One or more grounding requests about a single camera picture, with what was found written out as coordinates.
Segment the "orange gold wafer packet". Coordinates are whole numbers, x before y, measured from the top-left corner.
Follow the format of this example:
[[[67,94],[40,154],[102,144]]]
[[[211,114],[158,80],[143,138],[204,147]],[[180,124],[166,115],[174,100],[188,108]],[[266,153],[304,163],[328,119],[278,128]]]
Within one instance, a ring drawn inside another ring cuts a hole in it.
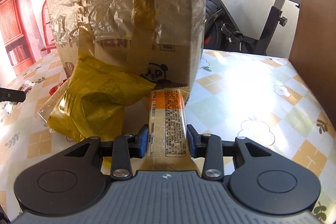
[[[189,95],[187,86],[150,93],[147,152],[138,170],[201,173],[191,158],[187,140],[185,102]]]

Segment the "yellow chips bag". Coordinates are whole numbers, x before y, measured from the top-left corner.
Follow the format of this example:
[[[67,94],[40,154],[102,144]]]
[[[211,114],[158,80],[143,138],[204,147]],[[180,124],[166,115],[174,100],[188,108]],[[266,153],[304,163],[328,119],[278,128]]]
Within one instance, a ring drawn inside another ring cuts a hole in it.
[[[64,94],[47,117],[49,128],[74,141],[122,134],[125,108],[140,101],[155,84],[94,57],[78,59]]]

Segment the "silver snack wrapper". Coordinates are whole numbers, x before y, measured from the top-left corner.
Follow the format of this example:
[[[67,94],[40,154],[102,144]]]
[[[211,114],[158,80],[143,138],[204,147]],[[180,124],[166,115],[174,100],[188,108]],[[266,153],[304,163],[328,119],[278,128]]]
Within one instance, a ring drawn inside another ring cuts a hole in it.
[[[22,90],[24,93],[27,94],[31,91],[31,89],[35,86],[35,84],[31,81],[25,81],[17,90]],[[3,109],[7,114],[12,114],[15,107],[18,106],[22,102],[5,102]]]

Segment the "red candy wrapper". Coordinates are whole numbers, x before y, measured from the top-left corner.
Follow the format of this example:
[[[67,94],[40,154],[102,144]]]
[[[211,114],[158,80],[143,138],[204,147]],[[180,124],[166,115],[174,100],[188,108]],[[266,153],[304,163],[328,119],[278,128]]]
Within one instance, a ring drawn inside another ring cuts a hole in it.
[[[55,85],[54,87],[52,87],[49,90],[49,94],[52,96],[62,85],[63,83],[59,83],[58,85]]]

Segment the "cardboard box with plastic liner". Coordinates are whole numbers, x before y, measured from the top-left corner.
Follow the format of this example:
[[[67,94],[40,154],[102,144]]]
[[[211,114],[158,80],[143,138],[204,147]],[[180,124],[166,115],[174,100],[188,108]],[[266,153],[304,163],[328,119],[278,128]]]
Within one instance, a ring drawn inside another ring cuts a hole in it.
[[[94,57],[159,86],[192,86],[203,51],[206,0],[46,0],[66,75],[80,27]]]

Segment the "wooden headboard panel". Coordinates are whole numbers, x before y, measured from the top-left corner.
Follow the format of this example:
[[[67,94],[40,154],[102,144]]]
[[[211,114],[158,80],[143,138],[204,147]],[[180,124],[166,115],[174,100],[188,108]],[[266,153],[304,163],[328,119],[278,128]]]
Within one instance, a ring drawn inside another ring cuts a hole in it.
[[[289,60],[335,124],[335,0],[301,0]]]

